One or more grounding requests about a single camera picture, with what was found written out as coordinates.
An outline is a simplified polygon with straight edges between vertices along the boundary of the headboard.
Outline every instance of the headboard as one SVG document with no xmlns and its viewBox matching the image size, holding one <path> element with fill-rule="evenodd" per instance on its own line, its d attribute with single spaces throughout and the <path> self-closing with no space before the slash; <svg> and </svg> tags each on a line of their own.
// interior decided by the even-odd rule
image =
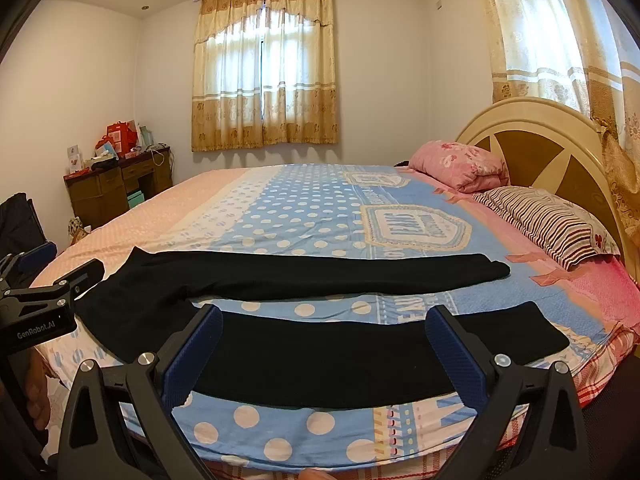
<svg viewBox="0 0 640 480">
<path fill-rule="evenodd" d="M 591 212 L 616 240 L 629 274 L 640 277 L 640 253 L 616 211 L 593 121 L 554 101 L 514 97 L 473 118 L 457 140 L 503 158 L 512 185 L 546 189 Z"/>
</svg>

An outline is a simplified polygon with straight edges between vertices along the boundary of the curtain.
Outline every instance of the curtain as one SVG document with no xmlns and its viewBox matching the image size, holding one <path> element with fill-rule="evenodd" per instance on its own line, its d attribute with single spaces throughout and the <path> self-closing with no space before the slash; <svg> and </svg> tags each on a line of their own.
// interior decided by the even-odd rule
<svg viewBox="0 0 640 480">
<path fill-rule="evenodd" d="M 194 152 L 258 148 L 260 10 L 264 0 L 202 0 L 191 106 Z"/>
<path fill-rule="evenodd" d="M 266 16 L 265 143 L 337 142 L 333 0 L 266 0 Z"/>
<path fill-rule="evenodd" d="M 338 141 L 333 0 L 202 0 L 194 152 Z"/>
<path fill-rule="evenodd" d="M 483 0 L 494 102 L 531 95 L 600 126 L 609 188 L 640 246 L 640 50 L 606 0 Z"/>
</svg>

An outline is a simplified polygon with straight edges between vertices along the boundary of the pink floral pillow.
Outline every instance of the pink floral pillow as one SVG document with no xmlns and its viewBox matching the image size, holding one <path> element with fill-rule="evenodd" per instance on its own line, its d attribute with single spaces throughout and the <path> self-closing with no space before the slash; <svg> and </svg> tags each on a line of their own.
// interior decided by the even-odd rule
<svg viewBox="0 0 640 480">
<path fill-rule="evenodd" d="M 487 150 L 459 142 L 431 140 L 414 153 L 409 167 L 462 193 L 510 184 L 503 160 Z"/>
</svg>

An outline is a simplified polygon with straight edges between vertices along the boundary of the black pants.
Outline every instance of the black pants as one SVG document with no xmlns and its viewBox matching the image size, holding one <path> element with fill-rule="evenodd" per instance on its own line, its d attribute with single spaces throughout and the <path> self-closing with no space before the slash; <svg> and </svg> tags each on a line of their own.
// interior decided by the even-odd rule
<svg viewBox="0 0 640 480">
<path fill-rule="evenodd" d="M 188 298 L 195 296 L 261 301 L 365 292 L 423 294 L 504 278 L 509 272 L 507 265 L 482 254 L 351 260 L 148 254 L 134 248 L 116 273 L 76 305 L 98 341 L 132 362 L 144 351 L 157 351 L 185 327 L 196 312 Z M 478 335 L 488 337 L 493 348 L 485 343 L 492 351 L 511 354 L 516 362 L 533 361 L 568 344 L 532 303 L 468 318 L 468 330 L 478 333 L 480 327 Z M 523 323 L 529 337 L 524 342 Z M 225 313 L 223 336 L 196 390 L 255 404 L 357 408 L 433 397 L 451 386 L 421 322 L 312 323 Z"/>
</svg>

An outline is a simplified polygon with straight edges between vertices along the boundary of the desk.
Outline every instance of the desk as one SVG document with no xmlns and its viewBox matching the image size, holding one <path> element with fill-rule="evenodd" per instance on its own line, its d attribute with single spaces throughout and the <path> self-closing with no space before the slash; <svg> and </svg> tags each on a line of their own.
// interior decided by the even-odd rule
<svg viewBox="0 0 640 480">
<path fill-rule="evenodd" d="M 123 158 L 110 170 L 65 176 L 74 214 L 95 229 L 129 210 L 129 193 L 139 189 L 148 200 L 169 189 L 173 185 L 170 155 L 169 148 L 162 148 Z"/>
</svg>

